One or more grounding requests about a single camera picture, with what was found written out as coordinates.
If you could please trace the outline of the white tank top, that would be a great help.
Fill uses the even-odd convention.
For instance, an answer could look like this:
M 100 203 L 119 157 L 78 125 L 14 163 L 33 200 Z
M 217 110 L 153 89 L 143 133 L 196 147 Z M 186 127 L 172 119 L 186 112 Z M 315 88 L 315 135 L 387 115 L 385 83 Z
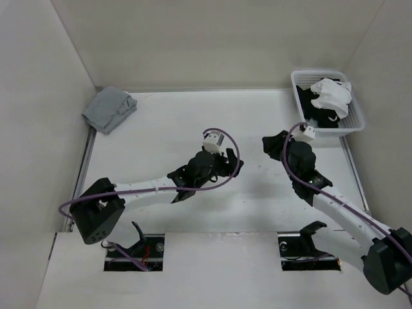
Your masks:
M 318 95 L 317 98 L 311 100 L 315 108 L 335 111 L 340 119 L 348 116 L 348 106 L 352 101 L 351 82 L 336 82 L 325 78 L 312 84 L 310 90 Z

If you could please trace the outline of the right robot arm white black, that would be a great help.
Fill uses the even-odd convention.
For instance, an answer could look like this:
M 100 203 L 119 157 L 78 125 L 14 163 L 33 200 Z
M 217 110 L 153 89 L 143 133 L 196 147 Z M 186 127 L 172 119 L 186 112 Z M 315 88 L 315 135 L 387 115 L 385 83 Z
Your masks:
M 310 144 L 297 141 L 291 133 L 262 138 L 263 151 L 281 162 L 297 196 L 325 214 L 347 233 L 330 230 L 315 221 L 300 230 L 300 250 L 331 254 L 363 273 L 378 292 L 389 295 L 411 280 L 411 233 L 391 227 L 361 212 L 316 168 Z

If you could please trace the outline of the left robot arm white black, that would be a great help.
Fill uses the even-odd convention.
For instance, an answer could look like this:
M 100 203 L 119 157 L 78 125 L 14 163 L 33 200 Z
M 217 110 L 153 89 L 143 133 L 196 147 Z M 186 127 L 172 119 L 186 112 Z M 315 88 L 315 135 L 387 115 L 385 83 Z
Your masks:
M 69 212 L 83 242 L 96 244 L 106 239 L 122 214 L 133 207 L 180 203 L 199 191 L 211 191 L 237 177 L 243 160 L 231 148 L 223 153 L 202 149 L 187 164 L 162 178 L 139 183 L 114 183 L 109 178 L 96 180 L 70 204 Z

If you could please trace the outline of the black tank top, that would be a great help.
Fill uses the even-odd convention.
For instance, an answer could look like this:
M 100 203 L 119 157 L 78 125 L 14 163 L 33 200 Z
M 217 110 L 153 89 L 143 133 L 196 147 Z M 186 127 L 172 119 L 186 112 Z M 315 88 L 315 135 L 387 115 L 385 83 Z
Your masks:
M 310 88 L 303 89 L 295 87 L 303 110 L 303 115 L 307 121 L 313 120 L 320 128 L 338 128 L 341 118 L 334 110 L 317 108 L 312 104 L 312 100 L 319 98 L 318 92 L 313 92 Z

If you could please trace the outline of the folded grey tank top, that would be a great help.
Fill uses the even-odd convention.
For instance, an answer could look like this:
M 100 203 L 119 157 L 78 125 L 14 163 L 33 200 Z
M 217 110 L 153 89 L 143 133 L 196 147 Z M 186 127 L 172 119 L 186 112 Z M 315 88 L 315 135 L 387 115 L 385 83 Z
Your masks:
M 108 86 L 82 112 L 87 124 L 109 135 L 138 109 L 138 102 L 126 91 Z

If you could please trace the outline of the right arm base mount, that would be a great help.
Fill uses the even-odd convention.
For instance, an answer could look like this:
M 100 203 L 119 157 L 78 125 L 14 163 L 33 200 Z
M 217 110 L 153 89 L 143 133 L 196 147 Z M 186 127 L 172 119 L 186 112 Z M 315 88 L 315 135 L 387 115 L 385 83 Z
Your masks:
M 327 224 L 315 221 L 299 231 L 277 235 L 282 271 L 341 271 L 339 259 L 318 250 L 312 236 Z

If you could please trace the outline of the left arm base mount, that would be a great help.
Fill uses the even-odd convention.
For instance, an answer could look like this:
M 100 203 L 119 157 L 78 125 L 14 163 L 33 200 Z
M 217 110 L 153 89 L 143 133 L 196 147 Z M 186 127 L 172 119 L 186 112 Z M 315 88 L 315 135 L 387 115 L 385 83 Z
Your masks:
M 132 221 L 137 241 L 129 248 L 102 241 L 106 250 L 105 272 L 161 272 L 164 269 L 165 234 L 145 234 L 139 225 Z

